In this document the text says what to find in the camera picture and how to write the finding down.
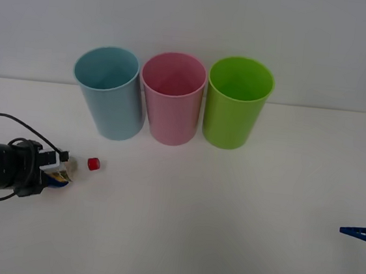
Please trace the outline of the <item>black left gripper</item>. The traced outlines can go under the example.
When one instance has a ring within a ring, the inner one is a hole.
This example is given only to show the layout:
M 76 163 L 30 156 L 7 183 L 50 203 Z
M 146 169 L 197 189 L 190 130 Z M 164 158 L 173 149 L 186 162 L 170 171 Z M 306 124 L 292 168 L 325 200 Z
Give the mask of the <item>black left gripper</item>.
M 23 139 L 18 143 L 20 150 L 25 152 L 25 163 L 23 164 L 23 174 L 19 177 L 20 182 L 14 187 L 14 193 L 18 197 L 28 197 L 39 195 L 44 188 L 60 188 L 68 184 L 64 179 L 53 178 L 50 174 L 45 175 L 40 169 L 43 159 L 39 153 L 42 145 L 33 140 Z

